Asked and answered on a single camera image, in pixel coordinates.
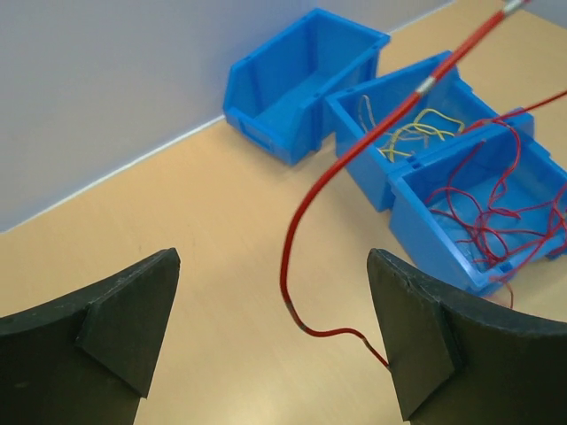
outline blue plastic bin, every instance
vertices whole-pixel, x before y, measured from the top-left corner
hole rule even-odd
[[[531,115],[518,116],[510,124],[520,129],[521,160],[516,171],[507,179],[507,194],[494,206],[516,210],[554,199],[567,182],[567,173],[533,140]],[[509,260],[486,269],[486,264],[475,262],[482,255],[475,244],[457,242],[470,238],[464,228],[454,220],[429,210],[436,208],[444,212],[450,211],[445,192],[435,196],[429,205],[424,204],[435,189],[447,185],[448,176],[481,140],[486,140],[486,143],[455,175],[453,186],[469,192],[485,210],[494,184],[516,155],[513,134],[509,129],[497,125],[487,127],[484,134],[456,145],[449,151],[431,154],[392,174],[395,201],[390,228],[406,253],[425,273],[462,290],[484,296],[500,286],[491,277],[503,276],[516,268],[533,248],[520,251]],[[471,223],[477,218],[478,209],[471,200],[458,194],[453,194],[451,199],[455,210],[466,222]],[[560,207],[564,209],[564,200]],[[549,212],[550,207],[524,212],[521,220],[496,215],[490,219],[489,224],[493,228],[529,228],[545,234]],[[508,247],[514,250],[535,237],[537,236],[514,234],[503,238]],[[504,253],[504,248],[495,236],[489,235],[487,238],[494,252]],[[543,245],[532,260],[548,255],[561,247],[563,241],[564,232],[558,233]]]
[[[372,113],[376,123],[378,123],[401,104],[449,54],[449,51],[443,52],[412,66],[330,96],[328,102],[336,121],[334,127],[337,138],[337,155],[343,155],[365,134],[359,114],[363,95],[369,97]],[[419,104],[391,132],[413,121],[417,114],[425,108],[433,108],[451,118],[464,122],[466,126],[477,120],[497,116],[495,111],[475,96],[471,87],[461,79],[455,68],[439,81],[433,90],[423,97]],[[368,117],[363,114],[362,118],[366,121]],[[433,113],[425,115],[421,122],[450,130],[452,133],[455,133],[455,130],[458,129],[458,125]],[[366,126],[371,128],[369,122],[366,122]],[[378,150],[379,147],[384,146],[390,140],[389,135],[384,135],[346,166],[346,169],[370,203],[378,211],[383,211],[392,208],[393,203],[388,174],[419,160],[423,154],[450,149],[454,144],[460,143],[461,139],[460,136],[456,136],[441,142],[437,137],[430,137],[427,149],[423,148],[421,141],[403,142],[405,151],[414,151],[415,155],[409,158],[399,158],[392,163]]]
[[[294,165],[332,132],[324,98],[377,74],[390,36],[315,9],[230,69],[228,123]]]

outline wooden table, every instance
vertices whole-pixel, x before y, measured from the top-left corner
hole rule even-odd
[[[393,34],[381,73],[454,48],[501,5],[462,0]],[[518,13],[462,62],[498,112],[565,86],[567,31]],[[537,138],[567,166],[567,102],[535,113]],[[0,315],[76,290],[174,246],[182,274],[150,398],[137,425],[401,423],[390,376],[353,337],[313,339],[293,324],[277,276],[284,232],[335,158],[289,168],[220,122],[0,236]],[[342,173],[299,228],[291,294],[315,328],[352,326],[383,349],[365,262],[407,256]],[[520,311],[567,321],[566,259],[515,280]],[[505,299],[506,294],[498,295]]]

